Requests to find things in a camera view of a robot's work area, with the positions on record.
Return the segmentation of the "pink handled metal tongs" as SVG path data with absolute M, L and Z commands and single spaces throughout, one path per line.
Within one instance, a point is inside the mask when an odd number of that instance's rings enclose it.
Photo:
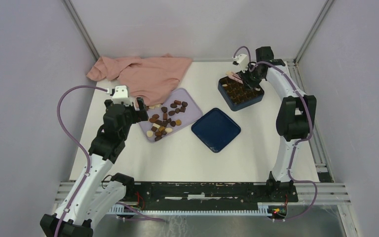
M 234 80 L 240 84 L 243 84 L 243 80 L 240 78 L 240 76 L 232 71 L 227 71 L 226 76 L 231 80 Z

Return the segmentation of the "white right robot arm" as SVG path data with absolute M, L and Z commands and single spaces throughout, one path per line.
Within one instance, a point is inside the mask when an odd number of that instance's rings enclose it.
M 248 89 L 257 89 L 261 81 L 269 82 L 281 100 L 276 118 L 280 136 L 277 158 L 266 181 L 265 195 L 271 201 L 294 192 L 293 167 L 301 145 L 313 135 L 316 98 L 307 95 L 284 71 L 284 62 L 275 59 L 269 46 L 257 49 L 257 61 L 250 52 L 233 54 L 233 64 L 240 68 L 238 76 Z

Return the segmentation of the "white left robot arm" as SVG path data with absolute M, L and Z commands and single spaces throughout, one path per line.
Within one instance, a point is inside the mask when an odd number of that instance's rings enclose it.
M 43 215 L 40 226 L 47 237 L 91 237 L 101 219 L 119 200 L 135 196 L 134 179 L 120 173 L 109 181 L 107 190 L 96 195 L 103 178 L 125 148 L 131 125 L 149 119 L 142 97 L 133 104 L 106 100 L 103 124 L 85 155 L 87 164 L 54 214 Z

